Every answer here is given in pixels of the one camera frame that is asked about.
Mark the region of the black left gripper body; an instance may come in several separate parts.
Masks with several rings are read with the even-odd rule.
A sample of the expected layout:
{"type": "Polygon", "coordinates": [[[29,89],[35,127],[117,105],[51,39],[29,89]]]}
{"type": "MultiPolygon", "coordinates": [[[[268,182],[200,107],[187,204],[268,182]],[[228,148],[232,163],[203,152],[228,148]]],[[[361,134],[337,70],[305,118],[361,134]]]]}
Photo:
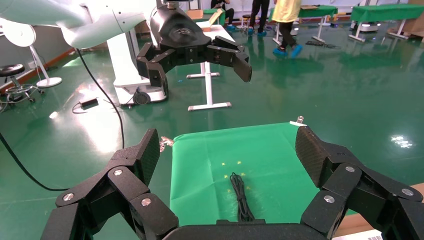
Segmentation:
{"type": "Polygon", "coordinates": [[[168,55],[172,66],[207,60],[212,39],[180,8],[157,8],[150,18],[150,30],[161,53],[171,51],[168,55]]]}

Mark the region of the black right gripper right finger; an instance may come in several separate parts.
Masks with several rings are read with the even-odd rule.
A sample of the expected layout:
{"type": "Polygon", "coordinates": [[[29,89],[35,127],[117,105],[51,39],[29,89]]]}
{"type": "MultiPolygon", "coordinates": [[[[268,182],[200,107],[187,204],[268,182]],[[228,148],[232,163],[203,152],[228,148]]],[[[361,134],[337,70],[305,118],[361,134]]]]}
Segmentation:
{"type": "Polygon", "coordinates": [[[300,222],[331,239],[348,210],[360,214],[384,240],[424,237],[423,195],[413,187],[365,166],[345,146],[298,128],[295,151],[318,193],[300,222]]]}

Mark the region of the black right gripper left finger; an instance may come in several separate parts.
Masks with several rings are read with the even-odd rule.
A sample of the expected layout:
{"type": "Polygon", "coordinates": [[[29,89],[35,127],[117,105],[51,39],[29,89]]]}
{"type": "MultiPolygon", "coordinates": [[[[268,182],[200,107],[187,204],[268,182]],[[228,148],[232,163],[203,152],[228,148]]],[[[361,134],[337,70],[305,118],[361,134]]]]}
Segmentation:
{"type": "Polygon", "coordinates": [[[179,220],[149,189],[159,157],[158,132],[150,128],[140,143],[117,150],[100,172],[57,197],[41,238],[91,240],[121,215],[139,239],[164,239],[179,220]]]}

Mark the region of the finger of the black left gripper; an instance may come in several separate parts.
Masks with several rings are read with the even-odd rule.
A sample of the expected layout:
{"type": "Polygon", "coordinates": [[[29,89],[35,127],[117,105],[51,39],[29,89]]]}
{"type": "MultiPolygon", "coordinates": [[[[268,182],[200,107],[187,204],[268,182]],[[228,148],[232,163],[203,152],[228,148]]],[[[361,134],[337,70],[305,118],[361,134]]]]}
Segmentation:
{"type": "Polygon", "coordinates": [[[233,68],[233,71],[245,83],[251,81],[252,66],[245,47],[222,36],[216,36],[206,47],[206,61],[233,68]]]}
{"type": "Polygon", "coordinates": [[[152,87],[162,88],[169,95],[166,73],[176,66],[176,50],[163,50],[152,42],[146,42],[136,56],[137,70],[140,76],[149,79],[152,87]]]}

